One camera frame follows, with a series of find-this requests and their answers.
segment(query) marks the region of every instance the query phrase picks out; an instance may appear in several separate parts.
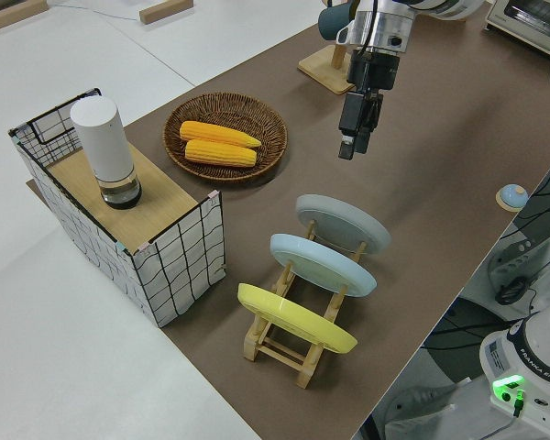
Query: woven basket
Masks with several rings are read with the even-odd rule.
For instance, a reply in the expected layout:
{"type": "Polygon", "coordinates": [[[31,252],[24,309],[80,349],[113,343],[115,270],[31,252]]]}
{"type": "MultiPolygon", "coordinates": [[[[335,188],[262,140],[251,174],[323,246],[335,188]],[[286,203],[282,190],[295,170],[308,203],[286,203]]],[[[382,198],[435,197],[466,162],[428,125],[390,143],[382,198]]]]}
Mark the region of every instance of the woven basket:
{"type": "Polygon", "coordinates": [[[170,158],[184,170],[211,181],[246,182],[271,169],[287,148],[287,128],[281,117],[255,98],[239,93],[209,93],[177,107],[163,131],[170,158]],[[185,158],[185,141],[180,138],[184,121],[199,121],[243,131],[261,141],[252,168],[224,167],[195,163],[185,158]]]}

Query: corn cob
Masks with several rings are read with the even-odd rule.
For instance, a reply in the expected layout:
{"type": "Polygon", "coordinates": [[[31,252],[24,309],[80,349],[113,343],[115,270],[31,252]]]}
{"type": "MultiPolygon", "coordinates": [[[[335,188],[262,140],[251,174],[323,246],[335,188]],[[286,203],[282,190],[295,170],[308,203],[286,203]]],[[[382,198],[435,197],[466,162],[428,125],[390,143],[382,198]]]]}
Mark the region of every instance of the corn cob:
{"type": "Polygon", "coordinates": [[[226,167],[254,167],[257,163],[257,152],[236,145],[192,139],[185,146],[185,158],[192,162],[226,167]]]}
{"type": "Polygon", "coordinates": [[[222,142],[248,149],[260,147],[260,140],[247,133],[234,128],[198,121],[184,121],[180,127],[180,138],[185,141],[192,139],[212,140],[213,142],[222,142]]]}

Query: wooden stand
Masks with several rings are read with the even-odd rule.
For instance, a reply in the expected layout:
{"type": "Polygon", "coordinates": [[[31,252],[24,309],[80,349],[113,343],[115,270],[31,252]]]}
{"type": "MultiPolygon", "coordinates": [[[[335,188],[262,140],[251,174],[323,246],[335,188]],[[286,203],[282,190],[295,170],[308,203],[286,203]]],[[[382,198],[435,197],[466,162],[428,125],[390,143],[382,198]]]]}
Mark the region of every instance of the wooden stand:
{"type": "MultiPolygon", "coordinates": [[[[308,225],[308,230],[306,233],[306,238],[309,240],[315,239],[314,226],[315,221],[313,220],[308,225]]],[[[360,257],[365,250],[365,246],[366,243],[361,243],[360,247],[352,257],[353,261],[358,262],[360,260],[360,257]]],[[[292,286],[293,280],[295,280],[295,274],[292,273],[292,265],[290,263],[283,268],[281,275],[277,279],[277,282],[273,285],[271,291],[285,298],[292,286]]],[[[347,286],[343,286],[339,293],[334,293],[332,295],[332,299],[330,300],[330,303],[324,313],[324,318],[331,323],[333,323],[338,316],[338,311],[340,310],[342,301],[344,301],[347,290],[347,286]]],[[[270,321],[255,315],[255,320],[245,336],[243,348],[245,358],[250,361],[254,361],[257,353],[260,351],[271,356],[272,358],[277,359],[279,362],[282,362],[298,371],[295,383],[299,387],[305,389],[314,375],[316,367],[318,366],[320,356],[322,356],[322,352],[324,351],[324,346],[322,344],[311,344],[308,353],[304,356],[270,338],[270,329],[270,321]]]]}
{"type": "Polygon", "coordinates": [[[344,94],[354,86],[347,82],[349,65],[346,47],[330,45],[301,60],[298,69],[335,94],[344,94]]]}
{"type": "Polygon", "coordinates": [[[193,0],[165,0],[138,12],[140,21],[148,25],[193,7],[193,0]]]}
{"type": "Polygon", "coordinates": [[[47,0],[27,0],[18,5],[7,7],[0,11],[0,28],[5,28],[48,9],[47,0]]]}
{"type": "Polygon", "coordinates": [[[143,193],[134,208],[108,206],[83,150],[49,166],[49,172],[131,254],[197,205],[182,187],[130,146],[143,193]]]}

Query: wooden board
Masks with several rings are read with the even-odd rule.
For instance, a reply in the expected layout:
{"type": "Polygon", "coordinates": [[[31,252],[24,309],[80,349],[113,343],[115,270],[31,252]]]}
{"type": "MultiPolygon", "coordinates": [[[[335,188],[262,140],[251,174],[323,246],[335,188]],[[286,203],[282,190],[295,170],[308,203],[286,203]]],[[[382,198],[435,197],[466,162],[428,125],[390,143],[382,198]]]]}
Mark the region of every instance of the wooden board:
{"type": "Polygon", "coordinates": [[[190,7],[193,7],[193,0],[165,0],[158,5],[141,10],[138,15],[140,16],[140,21],[148,25],[149,23],[189,9],[190,7]]]}
{"type": "Polygon", "coordinates": [[[0,28],[12,25],[49,9],[46,0],[27,0],[0,11],[0,28]]]}
{"type": "Polygon", "coordinates": [[[347,82],[350,55],[345,54],[342,65],[339,69],[335,69],[332,66],[334,49],[335,46],[330,45],[318,50],[315,54],[301,60],[298,69],[335,94],[344,94],[353,87],[353,84],[347,82]]]}
{"type": "Polygon", "coordinates": [[[143,194],[137,206],[117,210],[100,194],[83,150],[51,165],[49,171],[114,238],[134,254],[140,245],[197,205],[177,183],[130,146],[143,194]]]}

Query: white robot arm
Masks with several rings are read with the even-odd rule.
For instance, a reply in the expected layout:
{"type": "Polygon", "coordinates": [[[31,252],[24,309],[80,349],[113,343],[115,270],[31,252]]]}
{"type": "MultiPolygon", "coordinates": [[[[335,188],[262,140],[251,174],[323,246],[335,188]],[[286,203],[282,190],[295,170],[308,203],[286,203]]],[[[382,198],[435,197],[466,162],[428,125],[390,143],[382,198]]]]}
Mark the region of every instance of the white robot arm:
{"type": "Polygon", "coordinates": [[[550,435],[550,307],[488,335],[479,357],[491,402],[514,413],[521,392],[522,420],[550,435]]]}
{"type": "Polygon", "coordinates": [[[395,82],[399,53],[404,53],[419,14],[457,20],[474,13],[483,0],[365,0],[353,1],[354,19],[336,36],[336,44],[354,48],[346,80],[356,86],[346,94],[339,129],[338,157],[351,160],[365,153],[370,133],[379,122],[383,95],[395,82]]]}

